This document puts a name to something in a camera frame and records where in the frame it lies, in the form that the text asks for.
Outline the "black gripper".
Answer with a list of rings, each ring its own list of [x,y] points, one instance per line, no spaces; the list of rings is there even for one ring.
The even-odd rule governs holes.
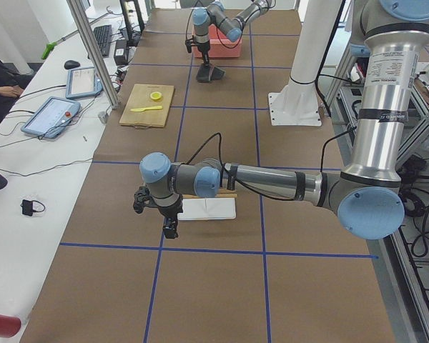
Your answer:
[[[183,212],[183,196],[172,194],[167,198],[154,198],[159,212],[166,218],[163,225],[163,233],[166,239],[176,239],[178,214]]]
[[[210,51],[210,42],[206,41],[203,43],[198,43],[198,51],[201,53],[203,64],[202,67],[204,69],[211,68],[211,64],[209,62],[209,51]]]

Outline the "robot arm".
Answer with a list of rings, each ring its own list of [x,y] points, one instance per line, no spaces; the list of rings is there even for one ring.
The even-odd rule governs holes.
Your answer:
[[[194,7],[192,15],[193,34],[185,40],[185,46],[189,53],[192,47],[196,47],[201,53],[203,62],[199,67],[197,80],[209,82],[218,80],[224,76],[224,71],[213,66],[209,61],[210,37],[209,28],[215,25],[217,38],[227,49],[235,49],[241,42],[246,25],[266,14],[276,6],[276,1],[252,1],[252,3],[233,19],[225,14],[225,8],[220,1],[213,1],[206,7]]]
[[[288,84],[269,93],[270,121],[275,127],[294,126],[316,134],[321,125],[317,109],[317,80],[326,45],[335,35],[345,1],[309,1]],[[259,195],[283,202],[305,201],[333,212],[342,227],[362,239],[382,239],[403,223],[405,209],[398,195],[401,179],[396,162],[412,93],[420,51],[429,43],[429,1],[354,1],[350,43],[364,48],[369,58],[358,112],[351,160],[341,171],[306,174],[223,163],[218,158],[196,164],[171,162],[162,152],[145,156],[139,165],[144,181],[134,195],[134,210],[155,208],[164,217],[166,238],[178,237],[183,196],[215,198],[219,188],[235,184]],[[194,44],[204,63],[197,80],[210,80],[222,71],[209,64],[209,27],[216,26],[230,41],[240,38],[250,20],[267,13],[271,1],[254,1],[235,18],[225,15],[216,1],[196,7],[193,13]]]

